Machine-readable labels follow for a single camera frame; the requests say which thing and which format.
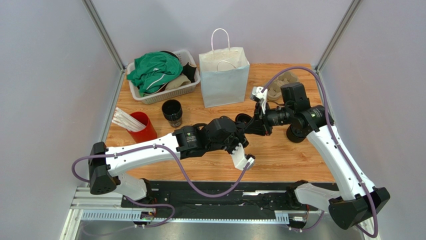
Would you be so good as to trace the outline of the black cup lid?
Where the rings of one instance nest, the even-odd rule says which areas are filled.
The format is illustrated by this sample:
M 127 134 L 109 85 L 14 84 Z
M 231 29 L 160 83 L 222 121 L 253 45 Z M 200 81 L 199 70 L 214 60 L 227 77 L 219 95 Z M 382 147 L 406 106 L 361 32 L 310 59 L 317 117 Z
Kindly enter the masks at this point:
M 235 116 L 234 120 L 237 123 L 248 124 L 252 120 L 252 117 L 246 113 L 239 113 L 238 115 Z

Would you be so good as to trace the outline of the white paper bag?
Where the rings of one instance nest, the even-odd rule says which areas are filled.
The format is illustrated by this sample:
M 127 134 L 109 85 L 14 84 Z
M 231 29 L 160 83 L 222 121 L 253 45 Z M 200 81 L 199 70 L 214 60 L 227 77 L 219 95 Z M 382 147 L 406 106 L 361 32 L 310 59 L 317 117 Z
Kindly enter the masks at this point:
M 226 34 L 227 47 L 214 48 L 214 35 L 210 38 L 211 50 L 200 53 L 200 86 L 205 108 L 241 103 L 245 100 L 250 63 L 243 47 L 231 47 L 229 34 Z

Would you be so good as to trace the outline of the black cup stack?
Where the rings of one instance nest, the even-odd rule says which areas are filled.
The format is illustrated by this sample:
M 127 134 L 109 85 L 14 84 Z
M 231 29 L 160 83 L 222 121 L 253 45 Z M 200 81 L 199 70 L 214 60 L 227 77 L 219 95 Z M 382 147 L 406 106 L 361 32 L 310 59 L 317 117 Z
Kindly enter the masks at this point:
M 170 99 L 165 101 L 161 106 L 161 111 L 172 127 L 177 128 L 182 125 L 183 110 L 178 100 Z

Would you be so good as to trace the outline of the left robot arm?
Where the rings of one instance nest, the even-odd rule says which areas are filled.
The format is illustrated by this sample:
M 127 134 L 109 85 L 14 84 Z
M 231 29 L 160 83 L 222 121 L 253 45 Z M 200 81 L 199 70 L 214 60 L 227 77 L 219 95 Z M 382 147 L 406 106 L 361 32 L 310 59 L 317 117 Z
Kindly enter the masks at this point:
M 252 154 L 245 153 L 249 142 L 244 124 L 226 116 L 209 123 L 183 126 L 163 137 L 124 147 L 107 147 L 104 142 L 92 146 L 88 157 L 89 189 L 92 195 L 119 193 L 132 200 L 149 195 L 146 180 L 136 179 L 127 171 L 158 162 L 202 157 L 213 151 L 226 151 L 236 169 L 245 173 L 255 162 Z

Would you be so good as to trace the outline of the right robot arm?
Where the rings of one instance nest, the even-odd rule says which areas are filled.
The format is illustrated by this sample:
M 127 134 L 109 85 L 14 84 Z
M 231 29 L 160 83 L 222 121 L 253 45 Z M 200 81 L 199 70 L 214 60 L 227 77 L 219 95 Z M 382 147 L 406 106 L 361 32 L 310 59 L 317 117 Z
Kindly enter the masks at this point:
M 269 136 L 274 126 L 286 125 L 287 138 L 294 143 L 308 140 L 337 184 L 337 190 L 328 190 L 299 180 L 286 188 L 287 205 L 293 209 L 309 205 L 327 212 L 344 230 L 375 219 L 390 199 L 387 189 L 376 187 L 358 167 L 331 116 L 324 106 L 311 106 L 302 83 L 289 83 L 280 90 L 284 104 L 270 108 L 267 90 L 261 86 L 252 89 L 250 98 L 255 101 L 255 109 L 244 132 Z

